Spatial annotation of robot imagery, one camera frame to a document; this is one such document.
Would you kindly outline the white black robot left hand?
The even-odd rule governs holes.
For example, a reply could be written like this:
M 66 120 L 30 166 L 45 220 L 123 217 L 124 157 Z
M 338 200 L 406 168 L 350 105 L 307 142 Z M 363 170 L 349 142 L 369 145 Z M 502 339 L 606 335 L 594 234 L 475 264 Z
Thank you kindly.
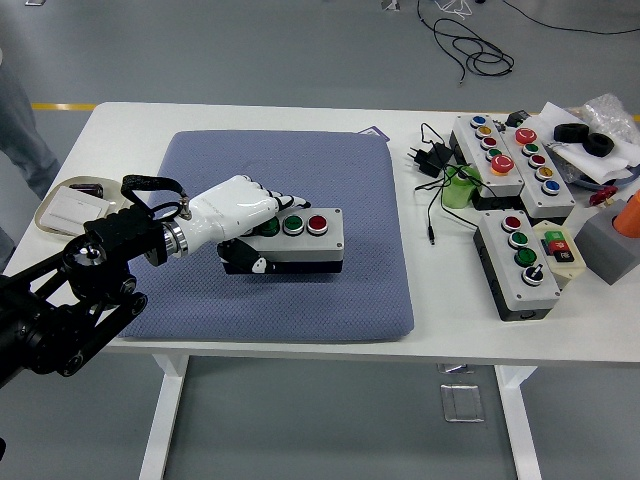
M 186 256 L 214 243 L 220 258 L 242 272 L 273 273 L 273 263 L 240 237 L 281 211 L 309 206 L 301 197 L 272 192 L 245 175 L 236 175 L 191 200 L 190 219 L 176 219 L 177 252 Z

